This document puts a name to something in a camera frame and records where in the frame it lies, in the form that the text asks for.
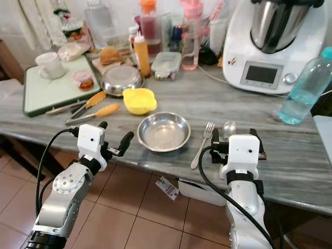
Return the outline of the steel spoon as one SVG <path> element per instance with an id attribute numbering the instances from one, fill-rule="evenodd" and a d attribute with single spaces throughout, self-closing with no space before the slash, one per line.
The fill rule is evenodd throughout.
<path id="1" fill-rule="evenodd" d="M 237 124 L 234 121 L 226 121 L 222 127 L 222 131 L 220 133 L 220 137 L 223 140 L 228 140 L 230 136 L 237 134 Z"/>

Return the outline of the white paper label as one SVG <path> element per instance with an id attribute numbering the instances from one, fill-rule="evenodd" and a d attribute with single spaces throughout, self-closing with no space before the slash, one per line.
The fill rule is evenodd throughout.
<path id="1" fill-rule="evenodd" d="M 156 181 L 156 186 L 172 201 L 176 201 L 178 195 L 180 194 L 179 189 L 164 176 L 161 176 L 159 180 Z"/>

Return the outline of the brown bread piece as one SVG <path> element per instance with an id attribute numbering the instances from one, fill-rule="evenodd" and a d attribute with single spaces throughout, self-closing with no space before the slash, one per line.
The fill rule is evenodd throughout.
<path id="1" fill-rule="evenodd" d="M 106 47 L 102 48 L 100 55 L 100 64 L 109 65 L 113 63 L 123 62 L 124 58 L 116 47 Z"/>

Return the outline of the pink striped packet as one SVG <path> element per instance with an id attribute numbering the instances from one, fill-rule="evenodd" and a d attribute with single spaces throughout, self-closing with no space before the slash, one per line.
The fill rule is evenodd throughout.
<path id="1" fill-rule="evenodd" d="M 220 17 L 221 13 L 224 10 L 226 2 L 228 2 L 228 0 L 217 0 L 216 4 L 214 5 L 213 12 L 211 12 L 211 15 L 209 17 L 210 22 L 215 21 L 216 19 L 218 19 L 218 17 Z"/>

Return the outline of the white kitchen cooking machine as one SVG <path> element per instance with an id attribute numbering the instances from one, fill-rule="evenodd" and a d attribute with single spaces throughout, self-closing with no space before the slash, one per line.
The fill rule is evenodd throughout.
<path id="1" fill-rule="evenodd" d="M 223 49 L 225 79 L 237 88 L 289 93 L 326 45 L 332 0 L 239 0 Z"/>

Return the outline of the white hanging towel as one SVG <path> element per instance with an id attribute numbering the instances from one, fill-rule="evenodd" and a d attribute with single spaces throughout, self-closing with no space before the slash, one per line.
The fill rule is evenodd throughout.
<path id="1" fill-rule="evenodd" d="M 18 0 L 24 18 L 30 26 L 29 35 L 43 50 L 61 47 L 68 42 L 62 31 L 62 22 L 54 13 L 57 0 Z"/>

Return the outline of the white grain bag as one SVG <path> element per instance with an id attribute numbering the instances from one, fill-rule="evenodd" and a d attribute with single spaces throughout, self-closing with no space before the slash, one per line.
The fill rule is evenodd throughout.
<path id="1" fill-rule="evenodd" d="M 78 41 L 68 42 L 59 48 L 57 55 L 62 61 L 78 59 L 81 55 L 90 50 L 90 45 Z"/>

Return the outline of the white plastic bin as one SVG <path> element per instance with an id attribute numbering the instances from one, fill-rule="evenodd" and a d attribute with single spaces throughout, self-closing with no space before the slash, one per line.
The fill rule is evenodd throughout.
<path id="1" fill-rule="evenodd" d="M 195 183 L 184 178 L 178 178 L 178 189 L 181 195 L 202 202 L 208 202 L 216 206 L 225 206 L 226 200 L 211 187 L 201 183 Z"/>

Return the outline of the long orange-tipped steel tongs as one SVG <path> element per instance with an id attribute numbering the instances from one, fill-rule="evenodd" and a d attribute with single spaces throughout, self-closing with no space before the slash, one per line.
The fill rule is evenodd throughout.
<path id="1" fill-rule="evenodd" d="M 120 104 L 110 104 L 109 106 L 103 107 L 102 109 L 98 110 L 94 114 L 81 116 L 80 118 L 76 119 L 68 119 L 65 123 L 65 126 L 73 126 L 77 123 L 83 123 L 95 118 L 106 117 L 118 111 L 119 109 L 120 109 Z"/>

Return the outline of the small round plastic tub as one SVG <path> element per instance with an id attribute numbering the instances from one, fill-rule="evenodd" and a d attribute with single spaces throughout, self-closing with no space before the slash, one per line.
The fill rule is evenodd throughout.
<path id="1" fill-rule="evenodd" d="M 91 70 L 78 70 L 73 74 L 74 85 L 81 91 L 88 91 L 95 86 Z"/>

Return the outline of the clear square food container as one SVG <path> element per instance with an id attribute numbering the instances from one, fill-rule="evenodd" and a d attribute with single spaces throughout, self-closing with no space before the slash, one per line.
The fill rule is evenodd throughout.
<path id="1" fill-rule="evenodd" d="M 174 81 L 180 66 L 180 52 L 160 52 L 151 65 L 151 72 L 156 80 Z"/>

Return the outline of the pale green cutting board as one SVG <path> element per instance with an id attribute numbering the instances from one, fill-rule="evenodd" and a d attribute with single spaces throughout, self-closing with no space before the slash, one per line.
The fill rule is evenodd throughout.
<path id="1" fill-rule="evenodd" d="M 62 62 L 68 72 L 56 80 L 45 80 L 38 75 L 39 68 L 27 68 L 24 77 L 23 113 L 29 118 L 42 115 L 49 110 L 86 101 L 100 92 L 98 80 L 92 77 L 93 86 L 81 90 L 73 79 L 74 73 L 81 70 L 92 71 L 92 64 L 81 56 L 78 59 Z"/>

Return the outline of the small white bottle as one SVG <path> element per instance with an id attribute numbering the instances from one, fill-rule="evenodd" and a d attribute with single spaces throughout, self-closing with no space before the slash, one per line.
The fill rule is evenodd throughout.
<path id="1" fill-rule="evenodd" d="M 128 28 L 128 31 L 130 33 L 129 35 L 129 41 L 130 41 L 130 51 L 133 53 L 134 52 L 134 40 L 139 33 L 140 26 L 138 24 L 135 24 L 133 26 L 130 26 Z"/>

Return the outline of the brown wooden chair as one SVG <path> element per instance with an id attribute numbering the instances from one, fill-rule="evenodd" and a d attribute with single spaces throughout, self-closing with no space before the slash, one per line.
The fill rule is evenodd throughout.
<path id="1" fill-rule="evenodd" d="M 0 41 L 0 71 L 1 80 L 18 80 L 21 85 L 25 82 L 24 69 L 2 39 Z"/>

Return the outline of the blue-capped water bottle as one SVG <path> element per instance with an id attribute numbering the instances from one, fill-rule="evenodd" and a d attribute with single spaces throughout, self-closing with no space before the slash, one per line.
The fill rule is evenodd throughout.
<path id="1" fill-rule="evenodd" d="M 278 112 L 278 118 L 286 124 L 301 123 L 331 82 L 332 47 L 326 47 L 320 56 L 310 60 L 304 66 Z"/>

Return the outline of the short orange-tipped steel tongs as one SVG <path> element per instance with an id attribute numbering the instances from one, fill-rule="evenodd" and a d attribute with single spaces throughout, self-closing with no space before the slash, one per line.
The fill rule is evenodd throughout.
<path id="1" fill-rule="evenodd" d="M 100 91 L 98 93 L 96 93 L 95 95 L 93 95 L 93 97 L 91 97 L 82 107 L 80 107 L 79 109 L 77 109 L 73 115 L 70 117 L 70 119 L 76 119 L 79 118 L 80 116 L 82 116 L 88 109 L 90 109 L 90 107 L 93 107 L 97 104 L 99 104 L 100 102 L 102 102 L 102 100 L 106 97 L 107 93 L 104 91 Z"/>

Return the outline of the blue drink can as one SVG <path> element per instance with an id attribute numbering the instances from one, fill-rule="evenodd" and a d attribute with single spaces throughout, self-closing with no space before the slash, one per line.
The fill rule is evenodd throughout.
<path id="1" fill-rule="evenodd" d="M 185 34 L 187 31 L 187 26 L 184 24 L 179 24 L 173 26 L 171 31 L 171 38 L 169 43 L 169 48 L 171 52 L 181 52 L 183 39 L 182 35 Z"/>

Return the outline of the pink drinking bottle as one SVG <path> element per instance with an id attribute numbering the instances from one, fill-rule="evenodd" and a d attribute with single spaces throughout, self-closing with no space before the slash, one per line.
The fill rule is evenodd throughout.
<path id="1" fill-rule="evenodd" d="M 181 38 L 181 66 L 185 70 L 195 70 L 201 48 L 203 4 L 201 0 L 180 0 L 180 4 L 183 7 L 183 23 L 186 26 Z"/>

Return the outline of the white ceramic mug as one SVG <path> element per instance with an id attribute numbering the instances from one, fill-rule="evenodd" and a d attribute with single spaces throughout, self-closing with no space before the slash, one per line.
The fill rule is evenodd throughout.
<path id="1" fill-rule="evenodd" d="M 64 76 L 68 70 L 63 66 L 56 52 L 47 52 L 35 58 L 38 66 L 38 75 L 47 80 L 56 80 Z"/>

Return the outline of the clear glass cup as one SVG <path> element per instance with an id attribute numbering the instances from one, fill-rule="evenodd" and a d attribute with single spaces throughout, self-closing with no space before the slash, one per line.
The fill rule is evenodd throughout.
<path id="1" fill-rule="evenodd" d="M 210 21 L 207 47 L 209 47 L 209 49 L 211 49 L 211 51 L 217 56 L 222 51 L 225 43 L 227 28 L 228 20 L 226 18 L 218 18 Z"/>

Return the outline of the empty stainless steel bowl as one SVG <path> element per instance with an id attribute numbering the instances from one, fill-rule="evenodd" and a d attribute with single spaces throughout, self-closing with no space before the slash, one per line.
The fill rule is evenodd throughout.
<path id="1" fill-rule="evenodd" d="M 191 127 L 179 114 L 158 112 L 142 119 L 137 127 L 137 138 L 150 151 L 175 151 L 189 140 Z"/>

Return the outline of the wooden chopping board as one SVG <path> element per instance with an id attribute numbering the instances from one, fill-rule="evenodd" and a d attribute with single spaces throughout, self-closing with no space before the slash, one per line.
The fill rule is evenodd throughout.
<path id="1" fill-rule="evenodd" d="M 98 53 L 87 53 L 86 57 L 90 60 L 90 62 L 93 65 L 94 69 L 97 69 L 98 73 L 100 75 L 104 75 L 110 68 L 113 68 L 115 66 L 119 65 L 127 65 L 127 66 L 132 66 L 134 68 L 137 68 L 137 64 L 134 62 L 133 58 L 130 55 L 123 56 L 122 59 L 123 61 L 121 62 L 114 62 L 111 64 L 107 65 L 102 65 L 100 62 L 100 57 L 101 57 L 101 52 Z"/>

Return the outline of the clear plastic bottle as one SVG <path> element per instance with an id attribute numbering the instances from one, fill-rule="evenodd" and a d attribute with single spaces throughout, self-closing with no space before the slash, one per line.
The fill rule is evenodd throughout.
<path id="1" fill-rule="evenodd" d="M 93 45 L 96 48 L 108 47 L 115 35 L 111 11 L 101 0 L 86 0 L 85 19 Z"/>

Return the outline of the covered stainless steel bowl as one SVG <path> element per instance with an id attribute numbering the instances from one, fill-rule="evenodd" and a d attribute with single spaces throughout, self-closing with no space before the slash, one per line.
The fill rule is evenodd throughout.
<path id="1" fill-rule="evenodd" d="M 138 69 L 128 65 L 118 65 L 105 71 L 102 77 L 101 88 L 108 95 L 122 97 L 126 89 L 141 88 L 143 77 Z"/>

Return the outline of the tied snack packet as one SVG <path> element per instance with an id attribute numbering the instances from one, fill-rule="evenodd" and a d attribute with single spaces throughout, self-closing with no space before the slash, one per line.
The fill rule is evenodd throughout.
<path id="1" fill-rule="evenodd" d="M 53 14 L 59 17 L 62 33 L 68 38 L 68 41 L 79 41 L 83 37 L 84 22 L 71 15 L 68 9 L 57 8 Z"/>

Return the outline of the orange-capped red bottle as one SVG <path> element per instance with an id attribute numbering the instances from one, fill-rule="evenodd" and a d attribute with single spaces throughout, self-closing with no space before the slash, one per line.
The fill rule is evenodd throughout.
<path id="1" fill-rule="evenodd" d="M 162 50 L 161 27 L 156 11 L 156 0 L 140 0 L 141 13 L 139 16 L 141 33 L 147 42 L 148 54 L 155 57 Z"/>

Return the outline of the yellow silicone bowl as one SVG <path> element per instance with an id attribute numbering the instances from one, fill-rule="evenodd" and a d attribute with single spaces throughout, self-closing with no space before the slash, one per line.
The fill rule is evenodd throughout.
<path id="1" fill-rule="evenodd" d="M 122 93 L 125 108 L 134 115 L 145 115 L 157 109 L 154 92 L 147 88 L 128 88 Z"/>

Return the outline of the small black object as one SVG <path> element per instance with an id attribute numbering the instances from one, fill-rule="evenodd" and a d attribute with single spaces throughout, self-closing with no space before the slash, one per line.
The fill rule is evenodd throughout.
<path id="1" fill-rule="evenodd" d="M 214 53 L 213 50 L 209 49 L 208 47 L 201 47 L 199 49 L 199 65 L 217 65 L 218 64 L 218 57 Z"/>

